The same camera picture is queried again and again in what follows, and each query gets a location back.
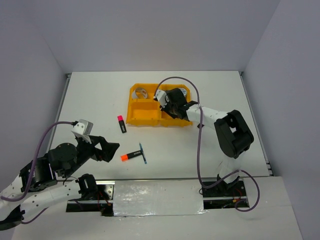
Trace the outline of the blue white tape roll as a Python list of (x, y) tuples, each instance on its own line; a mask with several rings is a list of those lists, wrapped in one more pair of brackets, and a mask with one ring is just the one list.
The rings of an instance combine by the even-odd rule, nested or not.
[(182, 92), (182, 94), (183, 94), (183, 96), (186, 98), (187, 97), (187, 94), (188, 94), (188, 92), (187, 92), (187, 90), (185, 89), (185, 88), (179, 88), (180, 89), (180, 91)]

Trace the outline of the orange cap black highlighter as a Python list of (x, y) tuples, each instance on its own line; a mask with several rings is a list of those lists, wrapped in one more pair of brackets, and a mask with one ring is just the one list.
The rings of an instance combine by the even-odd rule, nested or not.
[(130, 152), (130, 153), (124, 154), (120, 158), (121, 158), (122, 162), (125, 162), (125, 161), (127, 161), (129, 159), (133, 159), (135, 157), (141, 156), (142, 154), (143, 154), (142, 151), (138, 150), (138, 151), (134, 151), (134, 152)]

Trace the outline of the pink cap black highlighter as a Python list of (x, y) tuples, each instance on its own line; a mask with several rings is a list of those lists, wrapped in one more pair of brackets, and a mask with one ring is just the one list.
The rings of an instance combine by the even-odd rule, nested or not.
[(121, 129), (121, 132), (124, 134), (127, 132), (127, 129), (126, 129), (126, 125), (125, 125), (125, 121), (123, 119), (123, 116), (122, 115), (118, 115), (117, 116), (117, 120), (118, 120), (118, 123), (119, 123), (119, 126), (120, 126), (120, 129)]

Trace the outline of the silver clear tape roll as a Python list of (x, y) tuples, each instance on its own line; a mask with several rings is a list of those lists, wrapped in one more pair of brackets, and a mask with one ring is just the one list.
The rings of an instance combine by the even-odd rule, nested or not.
[(132, 89), (132, 93), (131, 93), (131, 98), (133, 100), (136, 99), (147, 99), (149, 96), (148, 92), (146, 89), (144, 89), (143, 87), (134, 87)]

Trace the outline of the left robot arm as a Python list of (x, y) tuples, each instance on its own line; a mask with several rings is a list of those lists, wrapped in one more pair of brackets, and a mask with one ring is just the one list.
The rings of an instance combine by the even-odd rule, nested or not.
[(38, 217), (47, 208), (66, 201), (91, 200), (98, 194), (92, 174), (85, 173), (57, 187), (57, 177), (68, 179), (92, 159), (110, 162), (119, 143), (107, 142), (102, 136), (90, 136), (86, 142), (78, 137), (77, 145), (61, 143), (44, 156), (20, 170), (14, 181), (0, 193), (0, 229), (25, 224), (25, 219)]

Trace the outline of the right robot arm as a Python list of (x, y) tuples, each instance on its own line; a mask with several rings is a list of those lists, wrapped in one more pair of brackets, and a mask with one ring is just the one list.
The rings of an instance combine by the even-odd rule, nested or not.
[[(196, 152), (196, 171), (203, 189), (216, 189), (221, 195), (228, 196), (235, 190), (239, 180), (240, 161), (237, 158), (248, 151), (254, 142), (254, 136), (242, 114), (238, 110), (231, 112), (214, 110), (201, 106), (198, 101), (187, 101), (180, 88), (159, 90), (153, 99), (160, 104), (160, 110), (173, 119), (198, 123)], [(223, 160), (216, 183), (208, 185), (202, 181), (200, 170), (201, 140), (203, 127), (215, 131), (218, 145), (227, 160)]]

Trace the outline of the yellow four-compartment organizer tray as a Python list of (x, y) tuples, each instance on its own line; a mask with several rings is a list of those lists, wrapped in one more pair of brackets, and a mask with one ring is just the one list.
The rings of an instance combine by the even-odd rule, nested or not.
[[(148, 92), (147, 99), (132, 99), (133, 88), (144, 88)], [(153, 99), (156, 83), (136, 83), (130, 88), (127, 105), (126, 123), (136, 127), (187, 127), (193, 123), (182, 119), (173, 119), (161, 111), (160, 104)]]

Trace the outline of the blue pen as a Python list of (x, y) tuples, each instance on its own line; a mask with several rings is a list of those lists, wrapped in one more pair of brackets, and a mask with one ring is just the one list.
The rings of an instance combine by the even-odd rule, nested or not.
[(143, 146), (142, 146), (142, 144), (140, 142), (139, 142), (139, 147), (140, 147), (140, 151), (141, 151), (141, 155), (142, 155), (144, 164), (147, 164), (147, 159), (146, 159), (146, 156), (145, 156), (145, 152), (144, 152)]

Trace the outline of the silver foil covered panel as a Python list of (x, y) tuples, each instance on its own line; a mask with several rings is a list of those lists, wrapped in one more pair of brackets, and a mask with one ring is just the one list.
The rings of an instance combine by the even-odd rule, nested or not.
[(117, 217), (188, 216), (203, 214), (197, 180), (116, 181), (113, 213)]

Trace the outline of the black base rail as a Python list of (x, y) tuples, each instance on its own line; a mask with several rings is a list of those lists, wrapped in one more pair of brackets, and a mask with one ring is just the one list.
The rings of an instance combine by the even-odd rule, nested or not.
[(66, 212), (104, 217), (189, 216), (235, 206), (249, 207), (242, 180), (228, 190), (202, 188), (196, 179), (124, 180), (98, 183), (96, 196), (68, 201)]

